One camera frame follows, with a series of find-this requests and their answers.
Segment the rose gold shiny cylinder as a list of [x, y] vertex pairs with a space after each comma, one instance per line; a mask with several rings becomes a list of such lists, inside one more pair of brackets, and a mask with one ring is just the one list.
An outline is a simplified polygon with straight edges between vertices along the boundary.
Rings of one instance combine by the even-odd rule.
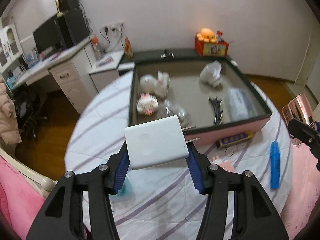
[[[300, 120], [308, 126], [317, 130], [317, 122], [314, 119], [310, 102], [305, 93], [301, 93], [292, 99], [287, 105], [282, 108], [282, 113], [285, 119], [285, 123], [288, 124], [292, 119]], [[293, 137], [289, 133], [294, 145], [303, 144], [300, 140]]]

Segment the pink purple brick figure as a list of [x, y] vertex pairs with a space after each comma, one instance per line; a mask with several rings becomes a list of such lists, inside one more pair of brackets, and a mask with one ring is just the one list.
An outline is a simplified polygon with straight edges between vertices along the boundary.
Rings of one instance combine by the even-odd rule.
[[212, 164], [222, 167], [227, 172], [235, 173], [235, 168], [230, 161], [222, 161], [219, 156], [212, 157]]

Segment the teal toy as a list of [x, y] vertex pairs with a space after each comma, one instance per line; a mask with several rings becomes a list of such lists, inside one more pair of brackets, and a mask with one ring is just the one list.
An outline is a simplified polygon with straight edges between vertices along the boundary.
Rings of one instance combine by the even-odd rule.
[[122, 188], [118, 191], [118, 193], [114, 195], [109, 195], [111, 201], [132, 201], [135, 200], [135, 194], [131, 185], [131, 181], [129, 176], [126, 176]]

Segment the white plug night light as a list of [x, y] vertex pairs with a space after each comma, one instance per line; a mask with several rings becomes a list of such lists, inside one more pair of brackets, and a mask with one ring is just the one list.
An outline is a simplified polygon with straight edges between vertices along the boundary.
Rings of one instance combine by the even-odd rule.
[[213, 88], [219, 87], [221, 85], [221, 70], [222, 65], [219, 61], [206, 64], [200, 73], [200, 81]]

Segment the white power adapter block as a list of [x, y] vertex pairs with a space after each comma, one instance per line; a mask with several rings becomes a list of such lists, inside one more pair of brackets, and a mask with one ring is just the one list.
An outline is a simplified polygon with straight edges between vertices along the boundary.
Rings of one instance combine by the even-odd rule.
[[125, 128], [125, 139], [133, 170], [154, 167], [189, 157], [177, 116]]

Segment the pink white brick chick figure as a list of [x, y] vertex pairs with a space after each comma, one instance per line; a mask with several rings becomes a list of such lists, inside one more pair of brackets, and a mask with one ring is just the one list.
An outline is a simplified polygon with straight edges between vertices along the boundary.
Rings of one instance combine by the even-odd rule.
[[157, 112], [159, 104], [157, 98], [149, 93], [140, 94], [140, 98], [137, 100], [136, 109], [138, 114], [151, 116]]

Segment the white round-head figurine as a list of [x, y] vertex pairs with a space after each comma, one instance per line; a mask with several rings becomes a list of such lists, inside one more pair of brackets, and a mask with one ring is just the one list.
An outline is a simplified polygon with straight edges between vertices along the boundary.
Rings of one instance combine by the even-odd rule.
[[170, 76], [168, 73], [160, 71], [158, 71], [157, 78], [152, 75], [144, 75], [140, 78], [139, 85], [142, 93], [153, 94], [161, 100], [165, 100], [170, 85]]

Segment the clear plastic packaged item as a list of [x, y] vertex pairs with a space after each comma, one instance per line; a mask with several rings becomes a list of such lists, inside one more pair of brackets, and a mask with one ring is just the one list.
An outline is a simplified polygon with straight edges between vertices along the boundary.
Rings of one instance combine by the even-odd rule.
[[247, 120], [258, 116], [251, 96], [244, 89], [228, 88], [225, 105], [232, 122]]

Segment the red toy storage box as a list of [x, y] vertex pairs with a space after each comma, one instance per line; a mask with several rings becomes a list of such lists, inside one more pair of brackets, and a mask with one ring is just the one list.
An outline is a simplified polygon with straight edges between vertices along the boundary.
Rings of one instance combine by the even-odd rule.
[[200, 33], [195, 36], [195, 51], [200, 56], [217, 56], [226, 57], [228, 53], [229, 43], [226, 41], [218, 43], [205, 42], [204, 40], [199, 40]]

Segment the clear glass bottle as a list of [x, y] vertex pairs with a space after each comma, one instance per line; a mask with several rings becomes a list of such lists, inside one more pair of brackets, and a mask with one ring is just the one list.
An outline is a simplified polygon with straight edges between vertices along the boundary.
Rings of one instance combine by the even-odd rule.
[[176, 115], [182, 128], [186, 128], [189, 125], [190, 114], [178, 103], [165, 100], [162, 103], [159, 111], [162, 118]]

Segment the orange octopus plush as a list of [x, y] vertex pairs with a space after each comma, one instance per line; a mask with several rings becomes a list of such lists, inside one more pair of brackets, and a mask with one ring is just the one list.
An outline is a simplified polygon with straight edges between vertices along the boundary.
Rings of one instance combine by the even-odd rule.
[[196, 34], [196, 38], [198, 41], [217, 43], [215, 33], [209, 28], [202, 28], [201, 31]]

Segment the white desk with drawers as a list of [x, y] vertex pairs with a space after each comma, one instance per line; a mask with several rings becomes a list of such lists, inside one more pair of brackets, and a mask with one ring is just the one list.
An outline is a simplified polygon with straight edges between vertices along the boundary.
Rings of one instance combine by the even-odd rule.
[[12, 92], [22, 85], [32, 85], [45, 77], [52, 76], [75, 110], [82, 114], [97, 95], [89, 72], [96, 62], [89, 37], [76, 46], [57, 53], [30, 68], [19, 77]]

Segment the white low side cabinet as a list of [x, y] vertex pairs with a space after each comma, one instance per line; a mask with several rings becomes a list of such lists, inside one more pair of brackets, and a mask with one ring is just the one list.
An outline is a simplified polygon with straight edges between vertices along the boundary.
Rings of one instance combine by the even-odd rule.
[[123, 73], [134, 69], [135, 63], [127, 61], [123, 51], [116, 51], [106, 54], [102, 60], [97, 61], [89, 75], [97, 89], [100, 92]]

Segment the white glass door cabinet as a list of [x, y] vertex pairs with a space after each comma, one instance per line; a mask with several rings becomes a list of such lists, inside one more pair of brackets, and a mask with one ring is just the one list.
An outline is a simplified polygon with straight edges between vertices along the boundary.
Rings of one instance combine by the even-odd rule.
[[23, 50], [14, 23], [1, 29], [1, 74], [20, 56]]

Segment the black computer tower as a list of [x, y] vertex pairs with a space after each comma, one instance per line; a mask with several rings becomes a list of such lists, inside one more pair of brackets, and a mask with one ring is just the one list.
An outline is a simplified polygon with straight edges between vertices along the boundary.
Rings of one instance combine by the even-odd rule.
[[74, 9], [57, 18], [59, 35], [65, 49], [76, 46], [89, 35], [81, 9]]

